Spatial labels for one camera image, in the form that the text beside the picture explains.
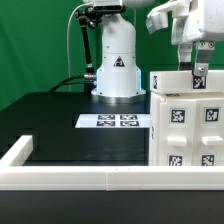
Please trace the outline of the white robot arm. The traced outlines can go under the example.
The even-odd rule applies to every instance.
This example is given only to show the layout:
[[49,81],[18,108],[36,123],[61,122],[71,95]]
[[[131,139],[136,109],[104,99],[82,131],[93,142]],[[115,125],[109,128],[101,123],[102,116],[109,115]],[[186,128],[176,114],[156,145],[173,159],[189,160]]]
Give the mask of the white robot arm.
[[[136,65],[136,30],[122,13],[153,6],[156,0],[82,1],[89,24],[102,25],[102,64],[92,97],[110,103],[143,97],[146,91]],[[179,67],[197,77],[207,75],[215,43],[224,41],[224,0],[168,0],[148,13],[148,32],[167,28],[169,17],[173,18],[171,43],[178,47]]]

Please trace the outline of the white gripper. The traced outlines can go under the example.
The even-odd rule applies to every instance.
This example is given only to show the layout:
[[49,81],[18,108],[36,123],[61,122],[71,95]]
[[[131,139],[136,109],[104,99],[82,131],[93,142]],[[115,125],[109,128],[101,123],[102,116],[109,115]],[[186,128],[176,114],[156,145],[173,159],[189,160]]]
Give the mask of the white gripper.
[[191,0],[187,17],[174,17],[171,43],[178,45],[178,69],[192,69],[191,44],[195,43],[194,76],[206,76],[214,41],[224,41],[224,0]]

